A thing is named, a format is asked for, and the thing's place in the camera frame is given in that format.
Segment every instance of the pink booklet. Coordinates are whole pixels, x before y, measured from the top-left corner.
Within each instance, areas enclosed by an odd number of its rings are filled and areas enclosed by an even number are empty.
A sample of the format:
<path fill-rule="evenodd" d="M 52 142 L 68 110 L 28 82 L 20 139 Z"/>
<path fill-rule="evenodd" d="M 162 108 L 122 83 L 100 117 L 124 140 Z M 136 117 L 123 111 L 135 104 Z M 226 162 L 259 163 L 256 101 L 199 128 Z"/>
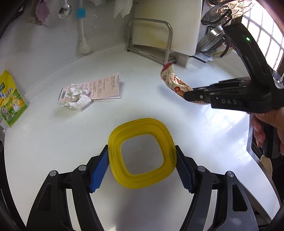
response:
<path fill-rule="evenodd" d="M 59 101 L 67 101 L 64 99 L 66 91 L 68 91 L 71 86 L 62 88 L 59 96 Z M 106 98 L 120 98 L 119 96 L 119 73 L 111 75 L 109 77 L 80 84 L 80 88 L 90 91 L 88 95 L 91 100 L 99 100 Z"/>

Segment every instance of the spoon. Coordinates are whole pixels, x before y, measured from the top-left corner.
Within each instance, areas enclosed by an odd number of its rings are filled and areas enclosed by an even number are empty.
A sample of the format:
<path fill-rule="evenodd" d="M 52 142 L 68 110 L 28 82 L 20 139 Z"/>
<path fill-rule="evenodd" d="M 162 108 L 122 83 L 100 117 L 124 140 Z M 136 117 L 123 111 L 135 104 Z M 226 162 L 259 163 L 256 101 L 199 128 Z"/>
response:
<path fill-rule="evenodd" d="M 65 5 L 59 10 L 59 18 L 67 18 L 72 13 L 72 6 L 68 5 L 67 0 L 65 0 Z"/>

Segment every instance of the red and white wrapper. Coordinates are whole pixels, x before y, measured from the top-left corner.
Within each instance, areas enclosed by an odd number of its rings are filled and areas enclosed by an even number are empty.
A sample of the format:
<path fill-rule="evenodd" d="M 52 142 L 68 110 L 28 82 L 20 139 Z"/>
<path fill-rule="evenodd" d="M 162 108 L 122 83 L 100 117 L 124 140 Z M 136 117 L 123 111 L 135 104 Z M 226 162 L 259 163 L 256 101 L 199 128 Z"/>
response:
<path fill-rule="evenodd" d="M 193 89 L 190 86 L 186 85 L 175 75 L 174 66 L 172 63 L 168 63 L 164 66 L 164 68 L 161 71 L 161 78 L 162 80 L 164 80 L 168 88 L 172 89 L 182 98 L 185 92 L 193 91 Z M 201 100 L 192 101 L 192 102 L 200 105 L 207 104 Z"/>

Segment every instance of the human hand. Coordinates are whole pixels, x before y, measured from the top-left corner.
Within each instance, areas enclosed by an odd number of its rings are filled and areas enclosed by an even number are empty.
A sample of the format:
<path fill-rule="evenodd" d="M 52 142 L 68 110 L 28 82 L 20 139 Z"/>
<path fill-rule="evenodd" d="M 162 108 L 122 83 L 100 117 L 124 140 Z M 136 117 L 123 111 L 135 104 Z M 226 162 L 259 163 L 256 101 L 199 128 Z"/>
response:
<path fill-rule="evenodd" d="M 284 155 L 284 108 L 272 109 L 267 113 L 255 113 L 253 115 L 250 124 L 253 127 L 253 134 L 258 147 L 262 146 L 265 141 L 265 133 L 260 120 L 277 128 L 280 139 L 280 152 Z"/>

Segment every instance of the green logo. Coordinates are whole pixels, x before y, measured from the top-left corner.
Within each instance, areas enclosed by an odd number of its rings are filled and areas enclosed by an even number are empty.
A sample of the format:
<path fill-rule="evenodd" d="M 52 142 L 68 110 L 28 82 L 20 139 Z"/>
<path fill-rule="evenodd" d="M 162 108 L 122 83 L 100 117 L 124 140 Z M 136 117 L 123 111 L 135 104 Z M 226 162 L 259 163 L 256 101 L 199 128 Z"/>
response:
<path fill-rule="evenodd" d="M 0 92 L 3 91 L 4 87 L 5 87 L 5 84 L 4 84 L 4 82 L 3 82 L 3 83 L 0 85 Z"/>

